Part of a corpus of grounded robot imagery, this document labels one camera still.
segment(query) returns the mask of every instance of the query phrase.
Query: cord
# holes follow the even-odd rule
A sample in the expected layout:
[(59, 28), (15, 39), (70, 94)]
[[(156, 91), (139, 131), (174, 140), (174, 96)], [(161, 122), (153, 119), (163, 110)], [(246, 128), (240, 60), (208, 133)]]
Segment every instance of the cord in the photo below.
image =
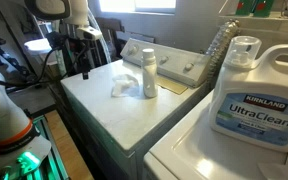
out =
[(72, 72), (72, 71), (74, 70), (75, 64), (80, 60), (81, 56), (82, 56), (86, 51), (88, 51), (88, 47), (87, 47), (84, 43), (82, 43), (82, 44), (84, 45), (84, 47), (83, 47), (82, 51), (77, 55), (76, 60), (73, 62), (72, 67), (71, 67), (71, 69), (70, 69), (69, 71), (66, 71), (66, 73), (63, 74), (59, 79), (51, 80), (51, 81), (42, 81), (42, 82), (40, 82), (40, 83), (51, 83), (51, 82), (60, 81), (60, 80), (64, 79), (65, 76), (67, 76), (67, 74), (68, 74), (69, 72)]
[(36, 85), (39, 83), (39, 81), (43, 78), (44, 76), (44, 73), (45, 73), (45, 68), (46, 68), (46, 64), (47, 64), (47, 61), (48, 61), (48, 58), (50, 57), (50, 55), (54, 52), (58, 50), (57, 48), (54, 48), (52, 50), (50, 50), (46, 57), (45, 57), (45, 60), (44, 60), (44, 63), (43, 63), (43, 69), (42, 69), (42, 72), (41, 72), (41, 75), (40, 77), (35, 80), (34, 82), (31, 82), (31, 83), (26, 83), (26, 84), (17, 84), (17, 83), (9, 83), (9, 82), (5, 82), (5, 81), (0, 81), (0, 85), (2, 86), (6, 86), (6, 87), (28, 87), (28, 86), (32, 86), (32, 85)]

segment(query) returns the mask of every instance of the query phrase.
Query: kirkland ultraclean detergent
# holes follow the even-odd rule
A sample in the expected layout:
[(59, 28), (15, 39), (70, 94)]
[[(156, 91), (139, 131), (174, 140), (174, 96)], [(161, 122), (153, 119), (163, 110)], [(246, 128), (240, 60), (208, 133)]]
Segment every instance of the kirkland ultraclean detergent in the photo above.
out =
[(232, 39), (210, 107), (212, 129), (252, 144), (288, 152), (288, 45), (255, 59), (261, 41)]

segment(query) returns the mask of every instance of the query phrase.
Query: jug handle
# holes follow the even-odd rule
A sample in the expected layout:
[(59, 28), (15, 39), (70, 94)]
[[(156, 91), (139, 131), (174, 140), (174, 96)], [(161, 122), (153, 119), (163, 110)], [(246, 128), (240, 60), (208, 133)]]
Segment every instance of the jug handle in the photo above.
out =
[(281, 55), (288, 56), (288, 44), (276, 45), (267, 49), (261, 56), (263, 60), (262, 63), (270, 63), (273, 65), (276, 63), (276, 58)]

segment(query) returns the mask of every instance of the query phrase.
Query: bottle cap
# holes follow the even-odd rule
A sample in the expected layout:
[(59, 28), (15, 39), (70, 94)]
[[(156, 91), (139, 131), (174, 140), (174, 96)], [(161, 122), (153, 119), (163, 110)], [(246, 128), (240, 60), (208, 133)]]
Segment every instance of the bottle cap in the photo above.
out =
[(237, 36), (231, 40), (225, 57), (225, 64), (240, 68), (253, 68), (259, 62), (255, 60), (262, 42), (251, 36)]
[(154, 49), (143, 49), (143, 62), (146, 64), (156, 63)]

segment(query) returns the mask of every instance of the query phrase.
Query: kirkland label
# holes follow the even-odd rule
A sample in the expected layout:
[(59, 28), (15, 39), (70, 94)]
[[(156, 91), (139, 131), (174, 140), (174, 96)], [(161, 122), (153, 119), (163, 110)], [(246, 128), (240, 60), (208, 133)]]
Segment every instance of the kirkland label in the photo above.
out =
[(271, 144), (288, 144), (288, 99), (266, 94), (227, 94), (217, 125)]

